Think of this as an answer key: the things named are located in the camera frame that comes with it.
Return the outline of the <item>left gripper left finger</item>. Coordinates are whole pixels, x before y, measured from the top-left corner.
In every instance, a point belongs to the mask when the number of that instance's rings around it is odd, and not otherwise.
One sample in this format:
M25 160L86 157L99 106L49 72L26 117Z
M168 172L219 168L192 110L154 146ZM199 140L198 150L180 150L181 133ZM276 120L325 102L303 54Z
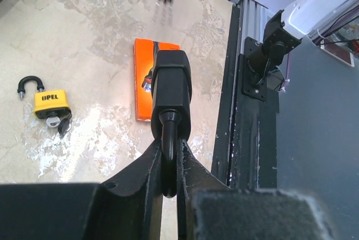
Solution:
M158 239L160 140L103 183L1 185L2 239Z

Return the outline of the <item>black key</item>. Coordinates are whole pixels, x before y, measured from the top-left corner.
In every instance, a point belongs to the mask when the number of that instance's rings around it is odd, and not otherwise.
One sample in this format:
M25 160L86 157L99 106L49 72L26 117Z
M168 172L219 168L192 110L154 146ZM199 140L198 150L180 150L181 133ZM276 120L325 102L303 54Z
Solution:
M50 128L57 128L59 135L64 136L71 129L71 118L71 114L64 119L49 117L46 119L46 125Z

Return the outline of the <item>orange razor box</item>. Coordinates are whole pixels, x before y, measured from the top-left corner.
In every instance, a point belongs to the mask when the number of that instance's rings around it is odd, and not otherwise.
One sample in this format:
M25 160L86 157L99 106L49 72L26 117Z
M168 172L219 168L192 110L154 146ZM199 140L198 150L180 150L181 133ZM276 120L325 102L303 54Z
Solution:
M160 50L179 50L177 44L136 38L134 41L135 116L149 122L152 113L151 82L153 64Z

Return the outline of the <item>yellow padlock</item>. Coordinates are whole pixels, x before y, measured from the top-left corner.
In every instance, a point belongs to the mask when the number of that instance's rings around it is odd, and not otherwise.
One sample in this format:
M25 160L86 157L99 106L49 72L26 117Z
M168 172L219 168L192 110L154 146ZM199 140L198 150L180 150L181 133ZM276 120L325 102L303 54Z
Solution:
M26 93L25 85L28 82L36 82L37 93L34 94L33 112L39 119L50 117L68 117L71 109L67 100L65 90L48 90L45 91L42 80L37 76L26 76L18 83L17 93L20 99L23 99Z

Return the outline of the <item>black base frame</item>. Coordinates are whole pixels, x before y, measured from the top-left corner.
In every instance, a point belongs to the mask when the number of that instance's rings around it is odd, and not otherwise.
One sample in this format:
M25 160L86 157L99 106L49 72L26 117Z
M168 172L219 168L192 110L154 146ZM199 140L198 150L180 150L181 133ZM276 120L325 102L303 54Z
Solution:
M245 54L261 39L265 7L254 0L232 6L211 173L232 189L277 187L279 94L264 101L244 89Z

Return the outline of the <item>black padlock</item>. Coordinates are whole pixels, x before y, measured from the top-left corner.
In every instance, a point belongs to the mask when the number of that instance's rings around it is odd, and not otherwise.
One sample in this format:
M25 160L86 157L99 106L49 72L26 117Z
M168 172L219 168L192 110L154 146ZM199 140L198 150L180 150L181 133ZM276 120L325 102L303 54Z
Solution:
M165 197L177 194L177 152L191 133L191 69L185 51L160 50L151 79L151 131L161 139L161 182Z

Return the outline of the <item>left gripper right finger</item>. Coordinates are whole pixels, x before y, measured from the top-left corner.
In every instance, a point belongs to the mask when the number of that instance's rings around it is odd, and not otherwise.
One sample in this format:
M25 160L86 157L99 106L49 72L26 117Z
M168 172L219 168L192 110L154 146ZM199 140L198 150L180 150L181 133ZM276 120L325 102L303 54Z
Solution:
M231 189L193 155L177 152L178 239L336 239L316 198L271 188Z

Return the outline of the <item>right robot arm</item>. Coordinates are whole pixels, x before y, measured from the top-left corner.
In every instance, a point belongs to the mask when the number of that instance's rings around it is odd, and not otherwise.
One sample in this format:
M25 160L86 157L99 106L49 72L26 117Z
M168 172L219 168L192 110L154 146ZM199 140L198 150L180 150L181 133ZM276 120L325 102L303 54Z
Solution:
M262 41L246 37L242 93L266 101L267 76L306 36L326 36L356 8L357 0L295 0L265 25Z

